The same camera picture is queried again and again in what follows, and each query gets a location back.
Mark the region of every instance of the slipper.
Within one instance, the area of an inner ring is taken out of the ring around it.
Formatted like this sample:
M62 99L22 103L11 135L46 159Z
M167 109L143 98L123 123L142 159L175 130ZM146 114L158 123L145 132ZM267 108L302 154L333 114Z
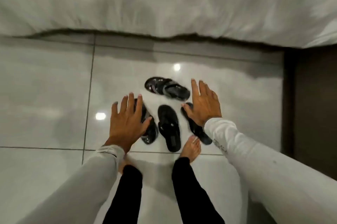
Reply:
M177 152L181 148L180 130L178 117L174 109L168 105L161 105L158 108L159 132L166 140L169 151Z
M192 103L186 103L188 104L191 109L193 109L193 104ZM192 131L193 134L195 134L200 141L205 144L205 145L209 145L212 143L212 139L208 137L207 134L205 134L203 128L201 126L198 126L192 119L190 119L185 111L185 109L183 107L181 107L181 112L183 113L183 116L188 120L188 123L190 125L190 129Z
M137 99L134 100L134 111L136 110ZM146 132L141 136L141 139L145 144L151 144L158 137L159 131L156 123L154 122L154 117L146 109L145 104L143 103L141 109L141 122L143 123L148 117L152 117L149 127L146 129Z
M151 77L145 82L146 90L154 94L165 95L168 98L186 101L191 93L190 91L171 79L163 77Z

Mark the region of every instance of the floor tile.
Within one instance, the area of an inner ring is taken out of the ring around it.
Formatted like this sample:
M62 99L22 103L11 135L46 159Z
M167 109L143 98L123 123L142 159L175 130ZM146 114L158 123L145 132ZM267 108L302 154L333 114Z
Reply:
M126 47L158 52L180 53L189 55L213 56L238 60L282 64L283 52L270 48L240 45L230 41L214 43L210 41L194 42L186 40L154 40L140 36L97 34L96 45Z
M87 160L92 152L84 154ZM138 223L182 223L171 180L172 166L178 155L163 153L129 153L143 174L143 189ZM192 168L200 185L210 197L226 224L244 223L247 212L247 189L241 185L235 168L224 156L200 155ZM120 174L110 196L97 215L95 224L103 222L119 183Z
M81 162L82 151L0 148L0 223L26 216Z
M0 146L82 149L93 46L0 39Z
M44 36L37 36L37 39L49 40L52 42L68 42L94 44L94 33L50 33Z
M86 149L97 149L105 142L111 105L129 92L143 95L156 123L158 107L172 106L178 115L182 145L187 141L191 132L180 112L181 102L148 92L144 83L152 76L172 78L190 90L191 78L203 79L217 92L224 118L234 121L243 133L257 141L280 149L281 66L113 47L95 49ZM97 113L105 113L107 118L96 120ZM169 152L161 135L151 145L138 140L131 151ZM203 145L202 154L221 152L212 144Z

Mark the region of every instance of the white blanket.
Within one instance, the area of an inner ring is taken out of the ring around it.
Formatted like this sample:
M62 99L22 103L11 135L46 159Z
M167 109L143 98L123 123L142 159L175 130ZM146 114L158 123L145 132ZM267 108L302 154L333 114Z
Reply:
M96 29L310 47L337 42L337 0L0 0L0 34Z

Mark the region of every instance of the human hand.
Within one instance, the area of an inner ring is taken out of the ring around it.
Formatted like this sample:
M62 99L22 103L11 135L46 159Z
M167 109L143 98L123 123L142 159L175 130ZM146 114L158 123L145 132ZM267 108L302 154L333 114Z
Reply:
M146 132L152 117L148 117L141 123L141 108L143 105L141 95L138 96L135 111L133 93L130 93L129 97L123 97L119 113L117 112L117 105L118 102L115 102L111 107L110 135L104 146L118 145L126 154L132 144Z
M210 90L203 81L199 81L199 89L195 79L191 80L191 84L193 109L191 109L188 104L182 104L188 117L202 127L204 127L210 118L221 118L220 103L217 94Z

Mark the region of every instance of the flip-flop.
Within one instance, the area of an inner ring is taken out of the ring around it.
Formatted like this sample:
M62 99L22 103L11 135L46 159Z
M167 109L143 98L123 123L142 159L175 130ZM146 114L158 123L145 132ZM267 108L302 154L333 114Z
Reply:
M166 140L169 151L177 152L181 148L180 130L178 117L174 109L168 105L161 105L158 108L159 132Z
M181 101L186 101L190 97L190 91L172 79L151 77L145 82L144 86L151 93L165 95Z
M134 100L134 110L136 110L137 99ZM145 144L151 144L158 137L159 131L156 123L154 122L154 117L146 109L145 104L143 103L141 109L141 122L143 123L148 117L152 117L149 127L146 129L146 132L141 136L141 139Z
M188 104L191 109L193 109L193 104L192 103L186 103ZM208 137L207 134L205 134L203 128L201 126L198 126L192 119L190 119L185 111L185 109L183 107L181 107L181 112L183 114L183 116L188 120L188 123L190 125L190 129L192 131L193 134L195 134L200 141L205 144L205 145L209 145L212 143L212 139Z

